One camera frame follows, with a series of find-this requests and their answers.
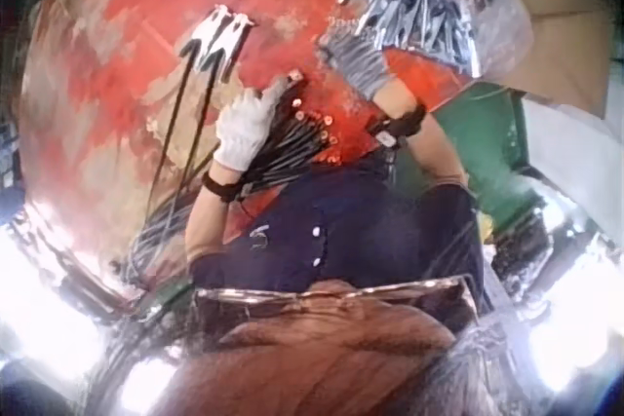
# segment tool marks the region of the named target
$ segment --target red metal surface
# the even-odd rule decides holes
[[[123,255],[139,229],[183,67],[177,51],[217,3],[249,15],[257,26],[230,83],[215,91],[201,152],[215,144],[218,108],[243,86],[262,88],[294,68],[310,83],[304,108],[333,116],[334,154],[349,161],[373,145],[364,126],[374,109],[314,52],[330,18],[353,18],[362,6],[338,7],[335,0],[45,0],[20,103],[22,160],[30,199],[52,207],[50,221],[69,233],[76,251],[106,263]],[[466,85],[424,59],[395,53],[389,60],[430,108]],[[183,167],[204,80],[189,82],[158,186],[161,197],[176,186]]]

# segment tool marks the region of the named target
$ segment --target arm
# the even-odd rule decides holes
[[[392,119],[401,118],[418,105],[406,85],[396,78],[384,85],[374,95],[373,101]],[[420,132],[407,138],[407,145],[415,161],[433,179],[434,185],[467,185],[466,173],[455,148],[431,114],[425,115]]]
[[[383,53],[365,38],[348,31],[331,31],[320,39],[319,51],[323,61],[391,119],[403,117],[418,105],[405,83],[389,73]],[[420,132],[407,139],[407,144],[416,162],[434,179],[434,184],[466,184],[466,174],[455,149],[430,114],[425,116]]]
[[[211,179],[221,185],[235,184],[241,173],[213,162],[209,170]],[[220,252],[223,249],[223,232],[229,205],[202,187],[188,218],[184,241],[189,262],[200,255]]]
[[[210,179],[219,185],[240,180],[268,138],[275,108],[288,85],[287,77],[277,77],[262,94],[246,89],[220,112],[215,124],[219,147]],[[227,209],[219,195],[202,187],[184,234],[188,262],[222,251]]]

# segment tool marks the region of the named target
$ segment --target wristband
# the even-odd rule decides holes
[[[210,177],[208,172],[204,172],[202,184],[210,192],[217,195],[223,202],[229,204],[234,202],[236,196],[241,190],[241,184],[225,184],[221,185]]]

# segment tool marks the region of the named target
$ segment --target gray glove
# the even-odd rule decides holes
[[[318,48],[321,60],[368,100],[394,79],[383,53],[363,36],[349,31],[329,31],[319,40]]]

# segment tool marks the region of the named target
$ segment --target worn paint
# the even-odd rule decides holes
[[[112,258],[140,226],[183,68],[177,51],[216,3],[246,13],[257,26],[230,83],[214,92],[201,153],[215,145],[219,108],[244,87],[261,89],[295,68],[310,84],[304,108],[333,116],[340,143],[331,153],[349,161],[374,146],[364,126],[375,109],[315,55],[314,39],[328,18],[355,17],[357,2],[343,8],[335,0],[44,0],[19,110],[22,160],[30,197],[58,208],[57,223],[71,232],[76,249]],[[389,61],[430,108],[465,85],[421,58],[395,53]],[[176,187],[204,80],[189,82],[157,197]],[[248,209],[257,212],[271,199],[264,194]],[[230,232],[245,221],[238,212]]]

